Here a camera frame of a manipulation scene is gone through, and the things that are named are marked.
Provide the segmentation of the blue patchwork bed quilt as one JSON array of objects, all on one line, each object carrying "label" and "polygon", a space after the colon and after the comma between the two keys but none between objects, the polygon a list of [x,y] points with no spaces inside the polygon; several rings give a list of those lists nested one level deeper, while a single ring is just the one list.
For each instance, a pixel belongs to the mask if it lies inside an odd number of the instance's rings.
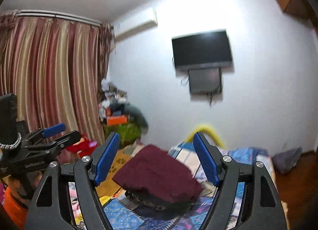
[{"label": "blue patchwork bed quilt", "polygon": [[118,153],[100,203],[114,229],[199,229],[216,197],[192,143]]}]

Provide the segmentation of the clutter pile in corner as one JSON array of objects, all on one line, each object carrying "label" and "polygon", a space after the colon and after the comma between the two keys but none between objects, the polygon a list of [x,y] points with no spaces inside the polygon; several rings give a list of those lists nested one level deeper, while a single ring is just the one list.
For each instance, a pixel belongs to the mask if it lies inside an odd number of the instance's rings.
[{"label": "clutter pile in corner", "polygon": [[110,80],[102,79],[98,92],[98,113],[106,137],[112,132],[119,134],[120,148],[139,142],[149,130],[142,111],[128,102],[128,93]]}]

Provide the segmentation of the red plush toy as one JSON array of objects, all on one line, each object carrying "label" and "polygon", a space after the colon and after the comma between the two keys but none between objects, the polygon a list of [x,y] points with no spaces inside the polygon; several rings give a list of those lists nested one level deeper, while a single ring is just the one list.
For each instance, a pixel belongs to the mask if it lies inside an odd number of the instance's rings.
[{"label": "red plush toy", "polygon": [[82,158],[84,156],[90,156],[97,146],[98,143],[96,141],[89,140],[85,135],[82,135],[78,143],[68,146],[66,149],[72,154]]}]

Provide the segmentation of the striped pink curtain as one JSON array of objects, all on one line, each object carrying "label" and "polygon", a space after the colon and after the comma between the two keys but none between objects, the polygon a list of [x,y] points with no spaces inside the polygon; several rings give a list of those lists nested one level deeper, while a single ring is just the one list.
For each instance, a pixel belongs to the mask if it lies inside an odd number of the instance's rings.
[{"label": "striped pink curtain", "polygon": [[110,24],[1,13],[1,94],[17,96],[32,131],[63,123],[103,143],[98,104],[112,38]]}]

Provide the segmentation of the grey box under television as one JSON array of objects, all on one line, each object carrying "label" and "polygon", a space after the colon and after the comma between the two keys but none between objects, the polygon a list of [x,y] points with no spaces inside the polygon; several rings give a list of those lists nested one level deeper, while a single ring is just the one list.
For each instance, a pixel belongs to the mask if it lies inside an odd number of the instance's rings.
[{"label": "grey box under television", "polygon": [[220,68],[201,68],[188,71],[191,94],[220,94],[222,72]]}]

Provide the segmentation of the tan cutout cloth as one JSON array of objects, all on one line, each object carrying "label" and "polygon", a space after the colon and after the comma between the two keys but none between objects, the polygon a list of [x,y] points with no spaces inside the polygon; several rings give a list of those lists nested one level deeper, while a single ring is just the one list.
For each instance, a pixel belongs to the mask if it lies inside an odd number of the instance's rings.
[{"label": "tan cutout cloth", "polygon": [[117,152],[111,168],[108,172],[106,180],[104,180],[97,188],[98,197],[108,196],[113,197],[121,189],[120,185],[113,181],[115,174],[132,158],[122,152]]}]

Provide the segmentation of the white air conditioner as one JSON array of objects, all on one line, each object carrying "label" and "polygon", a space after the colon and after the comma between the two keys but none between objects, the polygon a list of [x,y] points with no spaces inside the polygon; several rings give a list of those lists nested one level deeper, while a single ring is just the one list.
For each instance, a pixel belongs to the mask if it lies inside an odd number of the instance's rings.
[{"label": "white air conditioner", "polygon": [[116,42],[120,42],[157,26],[158,21],[155,10],[148,8],[117,22],[114,25],[114,39]]}]

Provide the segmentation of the black wall television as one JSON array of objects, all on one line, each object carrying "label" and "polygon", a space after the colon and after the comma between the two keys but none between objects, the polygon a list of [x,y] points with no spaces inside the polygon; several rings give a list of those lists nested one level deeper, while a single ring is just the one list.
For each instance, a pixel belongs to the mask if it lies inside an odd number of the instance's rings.
[{"label": "black wall television", "polygon": [[171,39],[176,70],[228,67],[233,64],[225,30],[196,33]]}]

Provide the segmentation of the grey bag on floor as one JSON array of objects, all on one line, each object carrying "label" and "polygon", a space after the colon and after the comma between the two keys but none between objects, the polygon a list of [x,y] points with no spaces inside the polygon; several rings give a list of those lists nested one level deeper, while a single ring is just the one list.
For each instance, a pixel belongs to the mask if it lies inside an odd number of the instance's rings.
[{"label": "grey bag on floor", "polygon": [[302,147],[277,153],[272,157],[274,168],[282,174],[288,173],[295,167],[301,157]]}]

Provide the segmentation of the black patterned folded garment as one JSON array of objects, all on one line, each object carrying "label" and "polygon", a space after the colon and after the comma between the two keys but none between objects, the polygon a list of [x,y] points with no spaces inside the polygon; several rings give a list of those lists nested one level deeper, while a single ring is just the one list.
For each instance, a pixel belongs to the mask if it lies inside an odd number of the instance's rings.
[{"label": "black patterned folded garment", "polygon": [[127,188],[125,196],[153,211],[182,212],[194,205],[202,191],[203,188],[200,185],[190,188],[169,188],[157,194],[145,188]]}]

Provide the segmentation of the yellow curved object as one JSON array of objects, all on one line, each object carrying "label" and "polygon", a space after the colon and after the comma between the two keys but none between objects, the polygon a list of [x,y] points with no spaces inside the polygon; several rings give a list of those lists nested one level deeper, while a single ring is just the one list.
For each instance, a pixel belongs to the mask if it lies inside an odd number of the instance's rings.
[{"label": "yellow curved object", "polygon": [[191,143],[194,139],[194,135],[198,132],[201,132],[203,134],[207,134],[216,144],[216,146],[226,149],[225,144],[223,143],[222,139],[219,137],[219,135],[216,133],[216,131],[208,124],[199,124],[195,126],[193,131],[188,135],[188,137],[184,140],[184,143]]}]

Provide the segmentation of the maroon button shirt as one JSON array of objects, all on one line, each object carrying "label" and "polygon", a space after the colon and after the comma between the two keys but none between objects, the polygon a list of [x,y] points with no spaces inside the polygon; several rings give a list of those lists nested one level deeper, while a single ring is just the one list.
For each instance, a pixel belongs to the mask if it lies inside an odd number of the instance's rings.
[{"label": "maroon button shirt", "polygon": [[154,145],[145,146],[131,158],[113,181],[124,190],[145,188],[153,194],[169,188],[200,185],[189,168]]}]

